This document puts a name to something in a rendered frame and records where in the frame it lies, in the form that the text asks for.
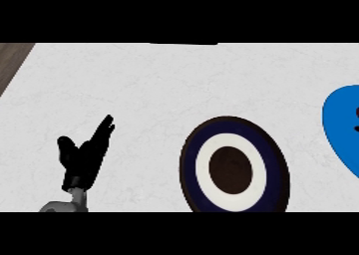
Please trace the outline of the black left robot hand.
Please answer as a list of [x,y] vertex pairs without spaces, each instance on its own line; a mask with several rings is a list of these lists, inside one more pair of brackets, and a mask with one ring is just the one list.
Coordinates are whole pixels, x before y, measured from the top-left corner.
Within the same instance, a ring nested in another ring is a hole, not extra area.
[[81,146],[75,146],[74,141],[66,137],[57,138],[59,161],[65,167],[65,177],[62,189],[81,188],[87,191],[96,181],[103,158],[109,148],[109,139],[114,132],[114,118],[106,115],[94,134]]

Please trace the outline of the blue plate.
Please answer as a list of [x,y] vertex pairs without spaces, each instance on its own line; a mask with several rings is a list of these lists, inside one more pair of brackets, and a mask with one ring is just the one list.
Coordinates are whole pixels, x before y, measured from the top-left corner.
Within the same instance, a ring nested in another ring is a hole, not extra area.
[[338,88],[322,106],[322,125],[334,152],[359,178],[359,85]]

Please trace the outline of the navy white ringed plate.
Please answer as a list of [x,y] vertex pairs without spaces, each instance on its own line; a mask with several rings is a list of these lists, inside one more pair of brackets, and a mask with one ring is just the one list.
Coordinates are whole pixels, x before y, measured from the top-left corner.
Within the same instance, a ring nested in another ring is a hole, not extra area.
[[290,173],[275,140],[251,121],[217,117],[190,132],[179,182],[195,212],[282,212]]

